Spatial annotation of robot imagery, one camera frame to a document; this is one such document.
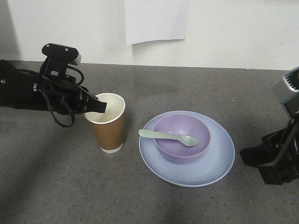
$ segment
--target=plastic spoon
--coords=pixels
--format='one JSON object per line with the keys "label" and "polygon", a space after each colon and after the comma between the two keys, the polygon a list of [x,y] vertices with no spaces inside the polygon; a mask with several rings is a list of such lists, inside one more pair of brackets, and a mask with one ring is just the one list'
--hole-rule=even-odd
{"label": "plastic spoon", "polygon": [[185,146],[195,146],[198,143],[198,140],[194,137],[188,135],[174,135],[174,134],[166,134],[161,132],[155,132],[151,130],[140,129],[138,131],[141,137],[145,138],[153,138],[153,139],[173,139],[182,142]]}

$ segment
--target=paper sheet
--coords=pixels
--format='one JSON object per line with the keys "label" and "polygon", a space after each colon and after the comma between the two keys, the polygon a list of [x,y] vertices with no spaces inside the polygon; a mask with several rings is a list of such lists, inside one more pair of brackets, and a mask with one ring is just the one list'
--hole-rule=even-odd
{"label": "paper sheet", "polygon": [[127,44],[185,39],[191,0],[126,0]]}

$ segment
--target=gray countertop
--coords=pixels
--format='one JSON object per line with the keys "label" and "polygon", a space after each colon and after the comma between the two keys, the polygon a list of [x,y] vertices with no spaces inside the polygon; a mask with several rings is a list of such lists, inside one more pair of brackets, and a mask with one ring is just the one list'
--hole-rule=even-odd
{"label": "gray countertop", "polygon": [[[40,62],[14,62],[38,71]],[[298,180],[264,184],[240,150],[285,128],[288,117],[271,93],[285,72],[273,70],[81,64],[91,93],[126,100],[121,151],[102,152],[83,115],[61,128],[48,112],[0,107],[0,223],[281,224],[298,222]],[[235,162],[218,182],[172,185],[142,160],[138,129],[168,111],[204,114],[235,145]]]}

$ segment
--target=purple bowl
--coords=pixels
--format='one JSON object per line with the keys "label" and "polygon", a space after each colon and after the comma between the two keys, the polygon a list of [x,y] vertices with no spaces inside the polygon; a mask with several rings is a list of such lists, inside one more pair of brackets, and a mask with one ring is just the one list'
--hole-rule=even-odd
{"label": "purple bowl", "polygon": [[161,118],[156,123],[154,131],[190,135],[198,139],[198,144],[193,147],[185,146],[177,140],[154,139],[159,152],[166,159],[175,163],[191,163],[198,160],[208,149],[211,138],[206,125],[195,117],[183,114],[173,114]]}

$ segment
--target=cup rim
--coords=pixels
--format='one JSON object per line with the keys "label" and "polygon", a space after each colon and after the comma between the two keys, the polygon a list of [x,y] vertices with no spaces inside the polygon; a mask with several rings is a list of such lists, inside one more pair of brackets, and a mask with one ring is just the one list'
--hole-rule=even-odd
{"label": "cup rim", "polygon": [[92,122],[92,123],[94,123],[94,124],[98,124],[98,125],[109,124],[109,123],[114,122],[114,121],[117,120],[118,118],[120,118],[120,117],[123,115],[123,113],[124,113],[124,111],[125,111],[125,108],[126,108],[126,102],[125,102],[125,100],[123,99],[123,97],[120,96],[120,95],[118,95],[118,94],[116,94],[116,93],[111,93],[111,92],[103,92],[103,93],[97,94],[96,97],[98,98],[98,96],[100,96],[100,95],[114,95],[114,96],[118,96],[118,97],[122,100],[122,102],[123,102],[123,109],[122,109],[120,115],[118,115],[116,118],[114,118],[114,119],[112,119],[112,120],[110,120],[110,121],[97,122],[97,121],[92,121],[92,120],[88,119],[87,114],[88,114],[88,113],[92,113],[92,112],[86,112],[86,113],[84,113],[85,118],[86,118],[88,121],[90,121],[90,122]]}

